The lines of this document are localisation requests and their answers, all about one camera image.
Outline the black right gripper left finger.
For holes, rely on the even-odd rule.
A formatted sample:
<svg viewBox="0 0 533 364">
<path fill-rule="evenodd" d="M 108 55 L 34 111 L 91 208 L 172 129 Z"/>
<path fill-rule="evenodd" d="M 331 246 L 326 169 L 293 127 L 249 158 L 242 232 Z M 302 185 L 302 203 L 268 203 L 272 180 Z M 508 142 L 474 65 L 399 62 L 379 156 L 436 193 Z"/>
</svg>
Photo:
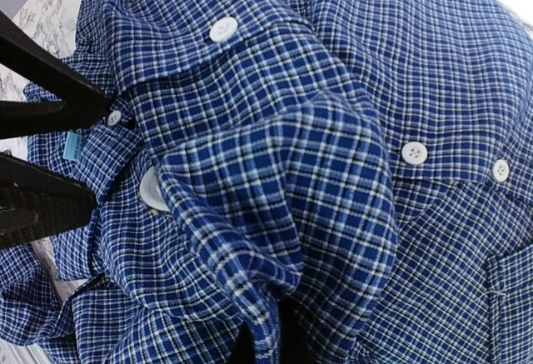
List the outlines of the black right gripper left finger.
<svg viewBox="0 0 533 364">
<path fill-rule="evenodd" d="M 254 364 L 256 359 L 252 330 L 246 322 L 242 323 L 238 337 L 227 359 L 227 364 Z"/>
</svg>

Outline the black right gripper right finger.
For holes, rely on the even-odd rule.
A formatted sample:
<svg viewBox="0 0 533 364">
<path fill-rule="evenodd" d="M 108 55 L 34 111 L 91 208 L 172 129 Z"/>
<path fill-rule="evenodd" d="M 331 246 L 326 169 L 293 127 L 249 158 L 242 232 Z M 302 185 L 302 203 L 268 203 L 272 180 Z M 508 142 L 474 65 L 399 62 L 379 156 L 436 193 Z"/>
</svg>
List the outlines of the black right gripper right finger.
<svg viewBox="0 0 533 364">
<path fill-rule="evenodd" d="M 315 364 L 311 351 L 306 345 L 303 328 L 296 319 L 290 299 L 278 303 L 281 318 L 281 364 Z"/>
</svg>

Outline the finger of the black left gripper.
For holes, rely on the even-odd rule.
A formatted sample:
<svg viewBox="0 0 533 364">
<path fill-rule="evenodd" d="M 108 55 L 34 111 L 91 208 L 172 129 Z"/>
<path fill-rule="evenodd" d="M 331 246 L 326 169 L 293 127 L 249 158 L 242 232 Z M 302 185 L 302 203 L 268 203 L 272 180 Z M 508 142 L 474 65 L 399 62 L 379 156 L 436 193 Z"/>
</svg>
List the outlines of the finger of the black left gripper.
<svg viewBox="0 0 533 364">
<path fill-rule="evenodd" d="M 96 208 L 96 197 L 85 184 L 1 156 L 3 250 L 85 227 Z"/>
<path fill-rule="evenodd" d="M 1 64 L 57 98 L 40 103 L 2 101 L 2 139 L 89 128 L 111 106 L 101 89 L 40 47 L 5 14 Z"/>
</svg>

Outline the blue plaid shirt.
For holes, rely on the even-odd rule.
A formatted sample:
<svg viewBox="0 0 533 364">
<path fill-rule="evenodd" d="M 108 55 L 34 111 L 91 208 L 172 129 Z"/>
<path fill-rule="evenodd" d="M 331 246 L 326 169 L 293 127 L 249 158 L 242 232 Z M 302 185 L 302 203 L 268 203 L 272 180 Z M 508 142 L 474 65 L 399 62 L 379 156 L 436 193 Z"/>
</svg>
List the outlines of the blue plaid shirt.
<svg viewBox="0 0 533 364">
<path fill-rule="evenodd" d="M 97 208 L 1 254 L 1 337 L 56 363 L 532 360 L 532 41 L 496 0 L 82 0 L 112 102 L 28 161 Z M 171 213 L 138 188 L 149 167 Z"/>
</svg>

